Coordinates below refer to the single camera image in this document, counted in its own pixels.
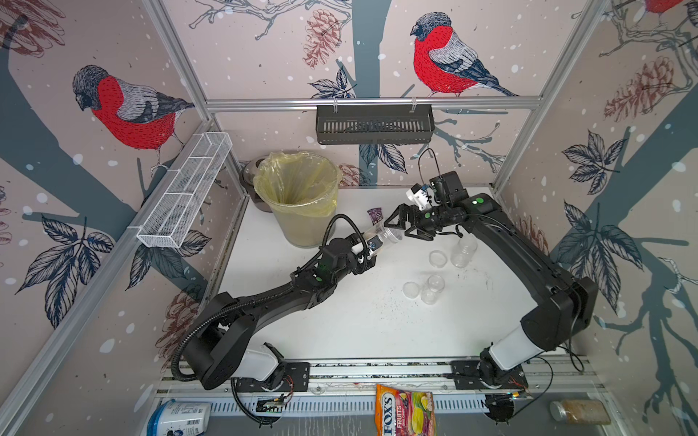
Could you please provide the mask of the wide jar patterned lid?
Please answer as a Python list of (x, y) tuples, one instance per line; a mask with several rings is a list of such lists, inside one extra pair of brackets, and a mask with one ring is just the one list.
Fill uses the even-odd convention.
[(380, 254), (382, 251), (397, 245), (404, 238), (403, 231), (401, 231), (399, 229), (394, 229), (394, 228), (385, 228), (383, 222), (377, 223), (376, 225), (371, 227), (369, 230), (367, 230), (365, 232), (365, 234), (366, 233), (379, 234), (383, 239), (384, 245), (374, 257), (378, 256), (378, 254)]

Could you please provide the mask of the clear jar lid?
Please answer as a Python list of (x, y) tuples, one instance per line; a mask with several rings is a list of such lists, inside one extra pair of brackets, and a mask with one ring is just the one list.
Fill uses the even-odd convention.
[(429, 263), (434, 268), (442, 269), (448, 262), (447, 256), (441, 251), (432, 251), (429, 256)]
[(403, 294), (410, 300), (416, 299), (422, 292), (422, 287), (416, 282), (406, 282), (403, 285)]

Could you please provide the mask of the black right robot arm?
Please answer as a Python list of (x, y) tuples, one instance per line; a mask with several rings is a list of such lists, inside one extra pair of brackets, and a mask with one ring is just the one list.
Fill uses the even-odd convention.
[(521, 235), (504, 210), (487, 194), (442, 202), (427, 210), (398, 205), (385, 226), (406, 236), (432, 241), (449, 226), (460, 226), (485, 243), (523, 283), (537, 303), (510, 334), (480, 354), (480, 377), (492, 380), (543, 352), (552, 352), (585, 330), (591, 321), (598, 285), (575, 278)]

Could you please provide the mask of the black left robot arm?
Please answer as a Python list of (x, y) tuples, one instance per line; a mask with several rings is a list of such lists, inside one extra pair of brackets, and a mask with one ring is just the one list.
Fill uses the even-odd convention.
[(373, 268), (383, 245), (378, 236), (361, 234), (347, 215), (336, 215), (316, 254), (291, 272), (288, 283), (261, 294), (232, 297), (222, 292), (213, 298), (174, 349), (173, 378), (198, 381), (207, 390), (220, 386), (242, 367), (257, 331), (323, 303), (349, 274)]

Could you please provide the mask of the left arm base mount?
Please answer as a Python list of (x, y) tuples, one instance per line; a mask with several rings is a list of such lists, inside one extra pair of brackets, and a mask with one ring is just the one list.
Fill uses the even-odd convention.
[(277, 393), (306, 392), (310, 378), (310, 363), (283, 362), (266, 379), (234, 378), (232, 385), (237, 392)]

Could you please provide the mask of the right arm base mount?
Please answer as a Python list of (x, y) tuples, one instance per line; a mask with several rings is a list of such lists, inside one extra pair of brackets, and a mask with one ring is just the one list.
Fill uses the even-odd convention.
[(454, 381), (457, 390), (526, 390), (527, 379), (521, 365), (511, 370), (501, 370), (487, 360), (455, 360), (450, 363), (447, 378)]

